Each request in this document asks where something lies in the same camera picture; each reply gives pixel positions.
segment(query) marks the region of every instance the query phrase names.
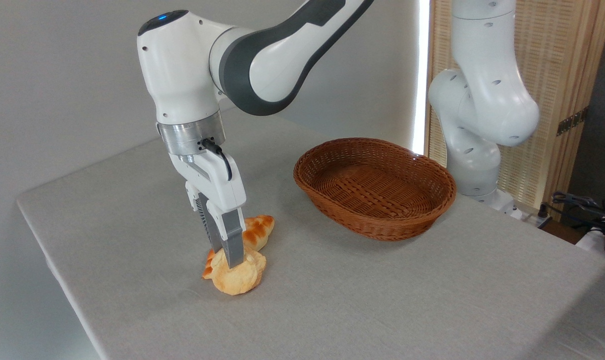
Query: basket rim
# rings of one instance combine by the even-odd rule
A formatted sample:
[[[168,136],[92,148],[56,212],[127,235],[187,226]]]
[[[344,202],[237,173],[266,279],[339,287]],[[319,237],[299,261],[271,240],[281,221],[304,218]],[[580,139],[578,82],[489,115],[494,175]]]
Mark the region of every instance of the basket rim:
[[[304,165],[305,160],[309,159],[314,153],[316,153],[320,149],[327,148],[327,147],[334,146],[334,145],[341,145],[346,142],[365,142],[365,143],[369,143],[369,144],[390,145],[390,146],[393,146],[394,148],[397,148],[399,150],[402,150],[402,151],[408,153],[414,159],[421,158],[423,161],[426,161],[426,164],[429,164],[429,166],[435,167],[438,170],[442,171],[444,178],[441,178],[440,180],[442,180],[444,185],[446,187],[449,187],[449,189],[450,189],[450,192],[448,194],[446,201],[440,203],[437,207],[435,207],[432,210],[430,210],[429,212],[425,212],[423,214],[417,214],[417,215],[406,216],[406,217],[401,217],[401,218],[380,218],[380,217],[376,217],[376,216],[369,216],[369,215],[360,214],[359,212],[355,212],[352,209],[345,207],[341,203],[336,202],[334,199],[323,194],[322,192],[316,190],[305,180],[302,180],[299,173],[300,173],[301,167]],[[298,186],[303,191],[305,191],[305,193],[307,193],[308,196],[311,192],[312,194],[314,194],[314,196],[323,198],[323,200],[325,200],[329,203],[332,203],[332,205],[339,207],[340,209],[348,212],[350,214],[350,216],[353,216],[353,217],[360,219],[362,221],[365,221],[365,222],[376,221],[379,223],[389,223],[389,224],[394,224],[394,225],[418,224],[418,223],[425,223],[427,221],[432,221],[432,220],[437,219],[438,217],[440,217],[440,215],[444,214],[449,209],[449,207],[451,207],[451,205],[454,203],[454,201],[456,200],[456,191],[457,191],[456,182],[454,180],[454,177],[451,175],[451,173],[449,173],[449,171],[447,171],[447,169],[445,167],[440,165],[435,160],[431,159],[428,156],[421,155],[419,153],[415,153],[415,152],[409,150],[408,148],[405,148],[403,146],[392,143],[391,141],[386,141],[383,139],[376,139],[376,138],[372,138],[372,137],[341,137],[338,139],[332,139],[329,141],[325,141],[317,146],[314,146],[313,148],[310,148],[310,150],[307,150],[305,153],[303,153],[303,155],[301,155],[301,157],[298,159],[298,161],[296,161],[296,164],[293,167],[293,179],[296,182],[296,184],[298,184]]]

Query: gray band on robot arm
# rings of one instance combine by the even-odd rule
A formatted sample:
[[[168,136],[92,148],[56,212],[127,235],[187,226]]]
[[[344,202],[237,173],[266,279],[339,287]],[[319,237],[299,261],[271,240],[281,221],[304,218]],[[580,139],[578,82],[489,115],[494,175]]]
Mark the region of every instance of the gray band on robot arm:
[[[346,0],[310,0],[284,22],[264,30],[258,30],[234,41],[222,55],[220,86],[229,99],[242,111],[254,116],[270,116],[285,109],[294,100],[305,78],[316,62],[369,8],[374,0],[365,0],[345,23],[309,58],[298,76],[293,90],[282,100],[263,100],[254,91],[250,81],[250,66],[264,48],[295,34],[305,24],[322,27],[346,4]]]

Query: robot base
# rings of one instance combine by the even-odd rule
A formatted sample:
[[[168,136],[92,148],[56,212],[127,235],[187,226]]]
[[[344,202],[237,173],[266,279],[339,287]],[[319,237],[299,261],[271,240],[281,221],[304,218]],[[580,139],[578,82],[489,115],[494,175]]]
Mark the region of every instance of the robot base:
[[[514,198],[501,189],[495,189],[488,194],[481,194],[479,196],[469,196],[469,198],[472,198],[479,203],[484,203],[492,209],[498,210],[515,219],[520,220],[523,216],[523,213],[514,204]]]

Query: light strip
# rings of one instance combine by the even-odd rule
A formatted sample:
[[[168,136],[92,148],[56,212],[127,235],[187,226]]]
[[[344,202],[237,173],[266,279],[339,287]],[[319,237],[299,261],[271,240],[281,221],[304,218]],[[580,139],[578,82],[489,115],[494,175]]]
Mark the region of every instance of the light strip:
[[[418,2],[418,71],[416,91],[416,117],[414,118],[411,150],[417,154],[425,152],[425,115],[427,102],[427,68],[429,56],[429,0]]]

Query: brown wicker basket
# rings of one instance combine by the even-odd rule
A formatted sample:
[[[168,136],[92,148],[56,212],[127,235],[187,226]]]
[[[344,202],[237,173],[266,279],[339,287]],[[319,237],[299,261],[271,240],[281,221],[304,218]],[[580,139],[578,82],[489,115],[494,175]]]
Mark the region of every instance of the brown wicker basket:
[[[330,219],[384,241],[424,233],[456,198],[454,178],[434,160],[364,137],[312,148],[296,162],[293,178]]]

